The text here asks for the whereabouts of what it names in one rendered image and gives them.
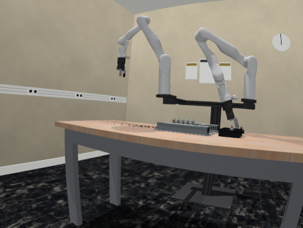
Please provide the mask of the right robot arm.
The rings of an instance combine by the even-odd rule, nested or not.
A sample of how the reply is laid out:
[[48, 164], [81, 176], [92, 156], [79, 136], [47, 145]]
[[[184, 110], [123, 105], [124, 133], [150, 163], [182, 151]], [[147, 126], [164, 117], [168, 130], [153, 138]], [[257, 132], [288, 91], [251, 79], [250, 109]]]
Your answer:
[[119, 38], [118, 44], [123, 45], [123, 47], [119, 48], [119, 53], [126, 53], [129, 44], [128, 40], [142, 30], [159, 61], [159, 94], [170, 94], [171, 58], [167, 54], [164, 54], [160, 40], [151, 28], [149, 28], [149, 23], [149, 17], [138, 16], [138, 25], [129, 30], [126, 35]]

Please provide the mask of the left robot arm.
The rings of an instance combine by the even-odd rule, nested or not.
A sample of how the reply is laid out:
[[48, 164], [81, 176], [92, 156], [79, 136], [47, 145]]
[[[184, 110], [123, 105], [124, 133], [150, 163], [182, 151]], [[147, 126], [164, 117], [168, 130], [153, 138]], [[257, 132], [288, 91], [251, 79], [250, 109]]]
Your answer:
[[257, 73], [257, 60], [254, 56], [245, 57], [241, 55], [236, 47], [229, 42], [223, 40], [210, 30], [201, 27], [195, 34], [195, 40], [199, 44], [199, 47], [203, 51], [208, 65], [211, 68], [212, 75], [214, 77], [218, 94], [229, 93], [227, 86], [225, 85], [224, 75], [219, 66], [216, 55], [208, 48], [206, 41], [210, 40], [214, 42], [219, 50], [225, 55], [231, 57], [235, 61], [239, 62], [243, 67], [247, 68], [244, 74], [244, 92], [243, 98], [255, 99], [255, 83]]

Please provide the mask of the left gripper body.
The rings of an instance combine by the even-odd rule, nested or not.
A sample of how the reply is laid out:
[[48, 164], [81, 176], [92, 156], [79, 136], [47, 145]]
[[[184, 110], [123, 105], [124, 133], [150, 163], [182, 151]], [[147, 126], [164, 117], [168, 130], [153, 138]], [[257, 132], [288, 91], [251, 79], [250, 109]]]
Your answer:
[[[233, 102], [232, 100], [237, 99], [237, 96], [230, 96], [230, 93], [224, 93], [219, 95], [222, 109], [225, 110], [226, 115], [227, 115], [227, 120], [233, 119], [234, 118], [234, 113], [233, 113]], [[234, 99], [235, 98], [235, 99]]]

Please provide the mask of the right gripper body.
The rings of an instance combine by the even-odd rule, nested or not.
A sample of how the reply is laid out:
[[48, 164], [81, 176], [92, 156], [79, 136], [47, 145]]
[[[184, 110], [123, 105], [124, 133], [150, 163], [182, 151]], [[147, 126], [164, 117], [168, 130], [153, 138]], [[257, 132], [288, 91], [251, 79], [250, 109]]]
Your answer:
[[126, 58], [130, 59], [130, 56], [127, 56], [126, 53], [119, 53], [118, 54], [117, 70], [118, 69], [125, 70], [125, 60], [126, 60]]

